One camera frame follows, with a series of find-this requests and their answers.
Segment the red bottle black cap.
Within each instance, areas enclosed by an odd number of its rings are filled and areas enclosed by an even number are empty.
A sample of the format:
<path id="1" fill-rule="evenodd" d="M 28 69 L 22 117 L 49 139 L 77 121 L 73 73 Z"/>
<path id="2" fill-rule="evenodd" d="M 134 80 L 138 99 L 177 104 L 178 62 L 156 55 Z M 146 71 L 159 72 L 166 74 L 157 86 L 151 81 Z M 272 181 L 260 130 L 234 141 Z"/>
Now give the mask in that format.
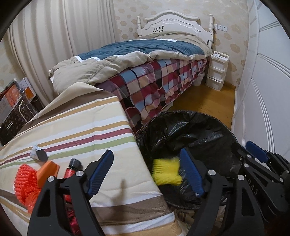
<path id="1" fill-rule="evenodd" d="M 79 171 L 82 167 L 81 162 L 78 159 L 72 158 L 69 162 L 68 167 L 65 170 L 64 178 L 69 178 L 73 176 L 77 171 Z M 64 195 L 64 200 L 66 203 L 71 204 L 71 196 L 70 195 Z"/>

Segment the dark red wrapper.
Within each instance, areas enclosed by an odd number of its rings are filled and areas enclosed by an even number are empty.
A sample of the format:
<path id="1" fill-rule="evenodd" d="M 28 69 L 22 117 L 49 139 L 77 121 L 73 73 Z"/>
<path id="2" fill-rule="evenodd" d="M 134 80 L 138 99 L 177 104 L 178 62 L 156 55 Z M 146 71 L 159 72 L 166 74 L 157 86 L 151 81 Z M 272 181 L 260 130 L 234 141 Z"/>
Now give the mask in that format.
<path id="1" fill-rule="evenodd" d="M 69 225 L 73 235 L 82 235 L 72 204 L 65 203 L 65 207 Z"/>

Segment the yellow foam fruit net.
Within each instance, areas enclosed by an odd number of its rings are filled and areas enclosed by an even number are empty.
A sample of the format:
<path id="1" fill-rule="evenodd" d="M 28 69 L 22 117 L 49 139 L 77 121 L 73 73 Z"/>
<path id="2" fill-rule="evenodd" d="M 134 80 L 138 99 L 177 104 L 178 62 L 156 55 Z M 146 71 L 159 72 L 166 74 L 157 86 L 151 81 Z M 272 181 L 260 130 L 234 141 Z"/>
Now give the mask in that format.
<path id="1" fill-rule="evenodd" d="M 171 159 L 154 159 L 152 163 L 151 176 L 157 186 L 182 184 L 182 177 L 179 174 L 180 160 L 178 157 Z"/>

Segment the grey white black pouch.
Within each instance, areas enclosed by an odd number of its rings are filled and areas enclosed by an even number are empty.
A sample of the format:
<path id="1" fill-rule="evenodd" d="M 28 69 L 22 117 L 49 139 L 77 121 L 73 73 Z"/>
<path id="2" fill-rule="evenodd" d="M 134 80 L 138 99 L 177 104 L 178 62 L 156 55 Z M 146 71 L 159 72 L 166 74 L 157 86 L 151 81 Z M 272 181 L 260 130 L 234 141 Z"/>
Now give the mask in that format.
<path id="1" fill-rule="evenodd" d="M 41 162 L 46 162 L 48 160 L 47 153 L 44 149 L 40 148 L 39 146 L 33 146 L 30 152 L 30 158 L 34 160 L 38 160 Z"/>

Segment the orange-red foam fruit net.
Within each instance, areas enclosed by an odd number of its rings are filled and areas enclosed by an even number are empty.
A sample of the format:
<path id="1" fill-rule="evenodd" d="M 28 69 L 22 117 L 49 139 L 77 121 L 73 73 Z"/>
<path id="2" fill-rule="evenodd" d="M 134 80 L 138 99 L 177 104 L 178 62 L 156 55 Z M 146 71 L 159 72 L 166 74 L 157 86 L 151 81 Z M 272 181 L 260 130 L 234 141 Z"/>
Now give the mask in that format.
<path id="1" fill-rule="evenodd" d="M 15 196 L 32 214 L 41 188 L 37 185 L 36 170 L 27 164 L 19 167 L 14 180 Z"/>

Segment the black trash bin bag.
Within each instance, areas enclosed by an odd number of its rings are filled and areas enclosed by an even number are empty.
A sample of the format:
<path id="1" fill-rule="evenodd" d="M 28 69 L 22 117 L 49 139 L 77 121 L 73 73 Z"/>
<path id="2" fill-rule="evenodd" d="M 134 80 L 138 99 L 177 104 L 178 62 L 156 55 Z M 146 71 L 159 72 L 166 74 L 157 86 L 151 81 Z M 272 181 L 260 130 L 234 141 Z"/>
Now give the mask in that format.
<path id="1" fill-rule="evenodd" d="M 220 120 L 193 111 L 162 112 L 137 134 L 149 170 L 154 159 L 172 159 L 187 148 L 192 156 L 226 178 L 235 178 L 241 161 L 232 152 L 234 134 Z"/>

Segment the white wardrobe door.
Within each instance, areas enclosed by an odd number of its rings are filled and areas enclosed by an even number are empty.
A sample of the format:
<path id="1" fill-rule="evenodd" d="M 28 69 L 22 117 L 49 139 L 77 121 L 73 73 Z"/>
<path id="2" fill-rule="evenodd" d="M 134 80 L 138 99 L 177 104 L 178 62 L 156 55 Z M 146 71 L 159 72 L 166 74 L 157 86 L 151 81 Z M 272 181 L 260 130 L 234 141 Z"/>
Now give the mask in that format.
<path id="1" fill-rule="evenodd" d="M 289 159 L 289 37 L 261 1 L 248 1 L 248 52 L 231 130 Z"/>

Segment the striped bed sheet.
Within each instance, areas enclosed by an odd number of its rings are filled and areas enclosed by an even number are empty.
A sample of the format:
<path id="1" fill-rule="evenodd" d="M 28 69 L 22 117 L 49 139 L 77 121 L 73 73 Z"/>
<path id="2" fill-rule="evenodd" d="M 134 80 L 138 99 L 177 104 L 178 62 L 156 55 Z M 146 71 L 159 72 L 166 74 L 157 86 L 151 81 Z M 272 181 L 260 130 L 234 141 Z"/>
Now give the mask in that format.
<path id="1" fill-rule="evenodd" d="M 113 165 L 90 200 L 105 235 L 187 234 L 185 224 L 154 183 L 119 99 L 112 93 L 75 83 L 1 148 L 1 206 L 20 235 L 28 232 L 30 214 L 16 199 L 13 185 L 21 165 L 41 168 L 30 157 L 34 146 L 59 165 L 59 178 L 73 158 L 86 167 L 106 150 L 113 152 Z"/>

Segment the white plastic drawer unit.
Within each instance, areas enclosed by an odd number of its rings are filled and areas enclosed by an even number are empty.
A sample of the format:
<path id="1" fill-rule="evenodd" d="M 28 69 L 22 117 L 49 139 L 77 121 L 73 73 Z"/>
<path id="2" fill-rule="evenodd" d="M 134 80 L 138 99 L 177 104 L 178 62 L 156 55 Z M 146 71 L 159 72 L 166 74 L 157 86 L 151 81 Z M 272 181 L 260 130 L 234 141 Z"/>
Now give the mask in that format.
<path id="1" fill-rule="evenodd" d="M 210 56 L 206 86 L 220 91 L 224 85 L 229 64 L 229 55 L 214 51 Z"/>

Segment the plaid bed cover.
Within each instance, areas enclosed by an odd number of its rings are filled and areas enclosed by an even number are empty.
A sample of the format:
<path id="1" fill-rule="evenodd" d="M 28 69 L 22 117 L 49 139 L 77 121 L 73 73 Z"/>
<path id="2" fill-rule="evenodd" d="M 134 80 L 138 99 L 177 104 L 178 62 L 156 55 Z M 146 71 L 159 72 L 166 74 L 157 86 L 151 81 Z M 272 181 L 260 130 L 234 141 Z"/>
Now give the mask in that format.
<path id="1" fill-rule="evenodd" d="M 133 132 L 137 133 L 184 93 L 206 66 L 206 59 L 155 60 L 128 68 L 95 87 L 119 98 Z"/>

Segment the cardboard box orange print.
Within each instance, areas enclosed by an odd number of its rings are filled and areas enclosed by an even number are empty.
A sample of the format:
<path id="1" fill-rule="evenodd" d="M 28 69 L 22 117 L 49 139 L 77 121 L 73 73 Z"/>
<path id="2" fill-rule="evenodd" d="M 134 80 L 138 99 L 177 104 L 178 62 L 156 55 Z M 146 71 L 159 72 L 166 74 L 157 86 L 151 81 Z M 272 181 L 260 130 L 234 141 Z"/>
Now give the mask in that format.
<path id="1" fill-rule="evenodd" d="M 14 84 L 11 86 L 8 91 L 4 94 L 3 98 L 1 99 L 1 106 L 0 106 L 0 122 L 4 123 L 5 119 L 11 113 L 13 108 L 17 105 L 21 94 Z"/>

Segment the white orange small box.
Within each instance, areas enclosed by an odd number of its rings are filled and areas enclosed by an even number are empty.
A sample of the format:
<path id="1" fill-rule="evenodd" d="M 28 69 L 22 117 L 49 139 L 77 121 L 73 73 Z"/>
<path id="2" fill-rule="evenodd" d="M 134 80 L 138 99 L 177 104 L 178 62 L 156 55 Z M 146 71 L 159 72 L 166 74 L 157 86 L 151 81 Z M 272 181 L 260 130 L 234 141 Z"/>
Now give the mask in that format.
<path id="1" fill-rule="evenodd" d="M 20 82 L 19 82 L 20 88 L 25 92 L 25 95 L 27 97 L 27 99 L 29 101 L 32 101 L 35 96 L 36 96 L 36 92 L 34 91 L 33 87 L 31 86 L 28 78 L 23 78 Z"/>

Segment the blue beige duvet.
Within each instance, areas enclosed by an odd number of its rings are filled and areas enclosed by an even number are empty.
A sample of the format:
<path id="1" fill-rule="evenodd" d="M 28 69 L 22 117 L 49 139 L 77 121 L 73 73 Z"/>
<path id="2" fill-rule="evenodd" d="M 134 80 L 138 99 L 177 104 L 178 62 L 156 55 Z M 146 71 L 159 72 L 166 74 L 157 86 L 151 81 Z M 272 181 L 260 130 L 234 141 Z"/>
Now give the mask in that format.
<path id="1" fill-rule="evenodd" d="M 199 36 L 165 31 L 78 54 L 56 64 L 48 77 L 55 93 L 61 94 L 74 83 L 103 83 L 128 68 L 154 60 L 203 60 L 210 55 L 211 47 Z"/>

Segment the cream curtain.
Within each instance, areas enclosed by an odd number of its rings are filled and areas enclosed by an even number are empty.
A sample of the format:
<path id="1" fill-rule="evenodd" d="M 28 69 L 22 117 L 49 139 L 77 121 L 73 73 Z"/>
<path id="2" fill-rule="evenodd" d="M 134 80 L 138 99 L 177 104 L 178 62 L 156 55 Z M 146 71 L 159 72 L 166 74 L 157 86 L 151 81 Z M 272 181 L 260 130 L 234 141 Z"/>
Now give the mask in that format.
<path id="1" fill-rule="evenodd" d="M 55 93 L 48 71 L 57 63 L 119 41 L 113 1 L 31 1 L 7 30 L 12 52 L 40 102 Z"/>

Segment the white wall sockets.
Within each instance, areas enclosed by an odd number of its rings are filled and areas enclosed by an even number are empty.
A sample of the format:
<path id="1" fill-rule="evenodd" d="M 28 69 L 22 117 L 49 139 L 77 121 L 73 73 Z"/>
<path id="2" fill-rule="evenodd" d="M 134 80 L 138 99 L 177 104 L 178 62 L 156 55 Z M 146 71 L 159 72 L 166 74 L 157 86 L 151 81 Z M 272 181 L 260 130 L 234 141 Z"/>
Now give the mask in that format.
<path id="1" fill-rule="evenodd" d="M 221 30 L 221 31 L 225 31 L 225 32 L 228 31 L 228 28 L 226 26 L 219 25 L 219 24 L 214 24 L 214 29 Z"/>

